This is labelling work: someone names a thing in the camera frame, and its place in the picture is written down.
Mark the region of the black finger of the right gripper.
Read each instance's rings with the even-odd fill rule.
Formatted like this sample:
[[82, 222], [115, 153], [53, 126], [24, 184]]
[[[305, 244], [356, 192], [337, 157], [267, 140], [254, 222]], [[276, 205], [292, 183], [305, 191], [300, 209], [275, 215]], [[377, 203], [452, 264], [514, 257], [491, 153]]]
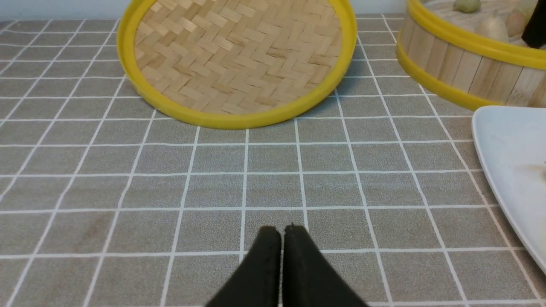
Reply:
[[521, 39], [527, 46], [540, 49], [546, 43], [546, 1], [533, 0], [522, 8], [525, 8], [522, 12], [526, 14], [527, 22]]

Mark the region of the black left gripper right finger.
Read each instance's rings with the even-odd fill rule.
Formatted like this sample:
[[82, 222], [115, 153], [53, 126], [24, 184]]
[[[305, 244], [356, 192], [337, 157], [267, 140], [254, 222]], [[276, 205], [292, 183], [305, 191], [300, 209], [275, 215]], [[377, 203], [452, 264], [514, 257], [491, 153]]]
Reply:
[[284, 307], [366, 307], [301, 225], [288, 225], [282, 272]]

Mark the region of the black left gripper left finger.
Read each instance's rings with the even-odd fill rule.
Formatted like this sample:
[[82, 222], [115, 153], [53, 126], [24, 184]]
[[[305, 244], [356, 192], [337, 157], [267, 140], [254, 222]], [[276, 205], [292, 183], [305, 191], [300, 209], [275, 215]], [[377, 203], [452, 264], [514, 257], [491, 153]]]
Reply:
[[275, 227], [261, 227], [248, 254], [206, 306], [278, 306], [281, 246]]

